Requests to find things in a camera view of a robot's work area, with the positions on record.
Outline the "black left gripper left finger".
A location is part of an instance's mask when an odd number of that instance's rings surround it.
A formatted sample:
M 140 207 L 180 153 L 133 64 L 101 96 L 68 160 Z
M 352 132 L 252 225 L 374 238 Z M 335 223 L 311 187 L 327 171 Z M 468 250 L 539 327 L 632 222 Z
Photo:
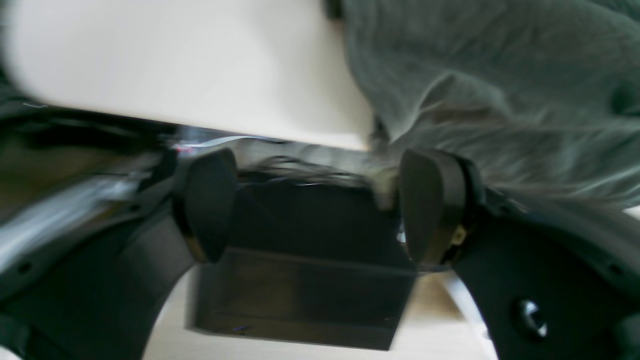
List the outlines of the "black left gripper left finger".
M 220 259 L 238 187 L 228 148 L 178 162 L 109 218 L 1 272 L 1 347 L 23 360 L 140 360 L 163 305 Z

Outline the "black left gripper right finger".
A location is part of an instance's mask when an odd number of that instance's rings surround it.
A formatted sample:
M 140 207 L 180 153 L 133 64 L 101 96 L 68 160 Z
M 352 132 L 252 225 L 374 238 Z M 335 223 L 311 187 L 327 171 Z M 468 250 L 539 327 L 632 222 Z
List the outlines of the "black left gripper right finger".
M 409 257 L 453 271 L 499 360 L 639 358 L 639 220 L 603 205 L 492 189 L 473 162 L 404 151 Z

